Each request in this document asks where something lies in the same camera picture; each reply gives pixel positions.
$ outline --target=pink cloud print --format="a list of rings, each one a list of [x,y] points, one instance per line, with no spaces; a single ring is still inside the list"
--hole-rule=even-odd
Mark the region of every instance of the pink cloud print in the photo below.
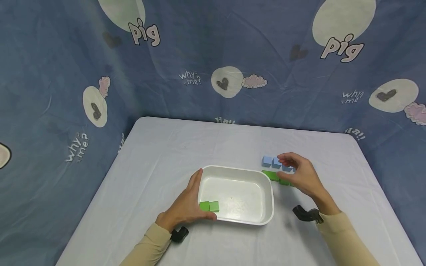
[[[102,77],[99,80],[99,92],[101,93],[102,97],[106,98],[108,96],[108,88],[111,84],[111,80],[109,77]]]
[[[249,77],[245,77],[242,80],[241,86],[246,87],[248,89],[261,88],[268,83],[266,79],[263,77],[258,77],[255,74],[252,74]]]
[[[416,125],[426,126],[426,106],[424,104],[411,103],[404,108],[404,112]]]

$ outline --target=green block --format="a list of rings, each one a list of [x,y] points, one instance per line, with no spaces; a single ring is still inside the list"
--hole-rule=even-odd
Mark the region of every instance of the green block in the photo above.
[[[269,179],[271,181],[280,181],[280,179],[278,178],[278,176],[276,175],[276,172],[271,172],[271,171],[266,171],[266,170],[262,170],[262,172],[267,175],[267,177],[269,177]]]
[[[210,211],[210,204],[209,204],[209,202],[208,201],[200,202],[200,209],[202,211],[209,212]]]
[[[291,184],[290,182],[285,181],[285,180],[283,180],[283,179],[280,179],[280,180],[279,180],[279,183],[280,183],[281,185],[284,185],[284,186],[292,186],[292,184]]]
[[[210,211],[211,212],[218,212],[219,211],[219,202],[218,201],[210,202]]]

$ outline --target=brown heart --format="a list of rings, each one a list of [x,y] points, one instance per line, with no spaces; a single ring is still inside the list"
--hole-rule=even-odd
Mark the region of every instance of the brown heart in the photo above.
[[[291,48],[290,51],[290,61],[295,61],[296,59],[303,59],[308,55],[308,50],[300,50],[300,45],[296,44]]]
[[[222,78],[222,82],[220,82],[219,80],[216,81],[217,86],[219,86],[221,89],[223,89],[224,91],[226,91],[228,89],[228,79],[227,78]]]
[[[98,106],[95,103],[91,103],[90,104],[92,106],[92,109],[94,110],[93,112],[93,118],[98,121],[99,118],[102,116],[101,112],[99,111]]]
[[[376,98],[379,99],[382,102],[386,102],[390,98],[394,97],[396,95],[396,93],[397,93],[396,89],[392,89],[392,90],[388,91],[388,93],[379,92],[379,93],[377,93]]]
[[[110,48],[117,47],[121,44],[121,38],[119,36],[113,37],[109,32],[104,31],[102,37]]]

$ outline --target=sleeve cuff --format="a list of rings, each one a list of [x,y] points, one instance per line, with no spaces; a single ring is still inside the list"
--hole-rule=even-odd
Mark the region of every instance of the sleeve cuff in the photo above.
[[[322,224],[317,224],[317,227],[323,233],[338,233],[354,229],[351,221],[344,212],[336,215],[319,214],[324,222]]]
[[[145,233],[145,235],[152,240],[152,242],[154,243],[158,243],[159,245],[164,245],[166,243],[168,243],[170,241],[170,238],[172,236],[171,233],[169,233],[169,231],[167,231],[166,229],[160,227],[159,225],[157,225],[156,223],[153,223],[149,229],[147,230],[147,232]]]

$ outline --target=left hand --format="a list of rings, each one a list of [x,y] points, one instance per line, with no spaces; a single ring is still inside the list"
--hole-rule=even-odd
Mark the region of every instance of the left hand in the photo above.
[[[198,190],[202,174],[203,169],[199,169],[191,176],[188,186],[170,208],[158,215],[155,221],[157,225],[171,233],[179,223],[192,223],[200,219],[216,221],[216,214],[202,211],[198,204]]]

